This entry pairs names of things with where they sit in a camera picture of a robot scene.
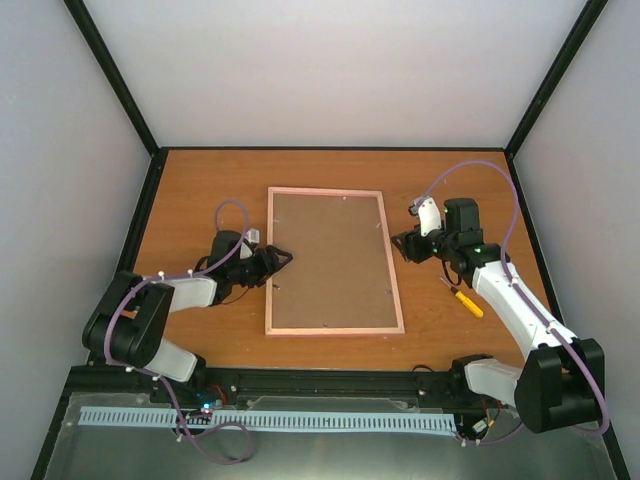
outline gray wall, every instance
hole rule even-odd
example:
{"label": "gray wall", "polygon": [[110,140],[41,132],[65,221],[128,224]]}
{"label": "gray wall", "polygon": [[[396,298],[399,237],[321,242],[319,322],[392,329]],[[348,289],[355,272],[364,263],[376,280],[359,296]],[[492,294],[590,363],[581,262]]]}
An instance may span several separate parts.
{"label": "gray wall", "polygon": [[88,0],[162,145],[506,145],[585,0]]}
{"label": "gray wall", "polygon": [[63,2],[0,2],[0,476],[33,469],[148,157]]}
{"label": "gray wall", "polygon": [[640,478],[640,2],[609,2],[516,158],[567,324],[594,337]]}

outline pink wooden frame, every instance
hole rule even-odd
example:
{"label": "pink wooden frame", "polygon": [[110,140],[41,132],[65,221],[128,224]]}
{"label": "pink wooden frame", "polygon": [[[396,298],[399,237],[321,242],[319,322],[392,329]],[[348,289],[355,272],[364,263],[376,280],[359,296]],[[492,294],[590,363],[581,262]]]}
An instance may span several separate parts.
{"label": "pink wooden frame", "polygon": [[269,187],[267,203],[267,243],[273,244],[273,197],[274,195],[326,195],[340,197],[374,197],[378,201],[380,210],[380,227],[384,241],[384,250],[387,256],[389,269],[389,279],[391,281],[391,293],[396,311],[397,327],[384,328],[273,328],[273,278],[267,280],[267,305],[266,305],[266,335],[386,335],[404,333],[404,320],[402,309],[400,308],[400,294],[398,293],[398,281],[393,265],[391,254],[391,240],[389,239],[389,228],[387,226],[387,216],[384,211],[384,201],[382,192],[375,190],[337,190],[328,188],[295,188],[295,187]]}

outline yellow screwdriver handle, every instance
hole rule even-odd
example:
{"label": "yellow screwdriver handle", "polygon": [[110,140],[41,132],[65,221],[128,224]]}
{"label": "yellow screwdriver handle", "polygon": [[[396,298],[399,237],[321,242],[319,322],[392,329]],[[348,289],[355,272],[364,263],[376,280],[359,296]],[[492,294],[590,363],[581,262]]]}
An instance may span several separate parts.
{"label": "yellow screwdriver handle", "polygon": [[478,307],[473,300],[467,297],[464,293],[458,292],[456,293],[456,298],[462,302],[462,304],[467,307],[467,309],[473,313],[476,317],[482,318],[484,317],[484,312],[480,307]]}

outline screwdriver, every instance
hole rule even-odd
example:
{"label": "screwdriver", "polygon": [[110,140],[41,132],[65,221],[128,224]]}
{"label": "screwdriver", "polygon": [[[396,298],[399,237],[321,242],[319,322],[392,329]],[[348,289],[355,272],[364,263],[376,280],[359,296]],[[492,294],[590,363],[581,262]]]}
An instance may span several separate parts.
{"label": "screwdriver", "polygon": [[478,318],[482,318],[484,316],[484,312],[482,311],[482,309],[477,306],[473,300],[471,300],[469,297],[467,297],[464,293],[462,293],[460,290],[458,290],[456,287],[454,287],[453,285],[451,285],[449,282],[447,282],[444,278],[442,277],[438,277],[440,280],[442,280],[445,285],[447,287],[449,287],[449,289],[451,290],[451,292],[455,295],[455,297],[460,300],[460,302],[467,307],[467,309],[473,313],[476,317]]}

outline white perforated rail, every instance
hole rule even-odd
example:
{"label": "white perforated rail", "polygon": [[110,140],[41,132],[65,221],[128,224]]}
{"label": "white perforated rail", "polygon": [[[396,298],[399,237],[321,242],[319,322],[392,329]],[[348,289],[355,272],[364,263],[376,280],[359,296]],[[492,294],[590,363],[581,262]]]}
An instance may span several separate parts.
{"label": "white perforated rail", "polygon": [[[434,413],[341,413],[260,412],[216,410],[211,419],[189,420],[210,428],[224,422],[239,422],[258,432],[395,432],[453,435],[453,415]],[[78,425],[110,427],[173,427],[177,417],[171,409],[82,407]]]}

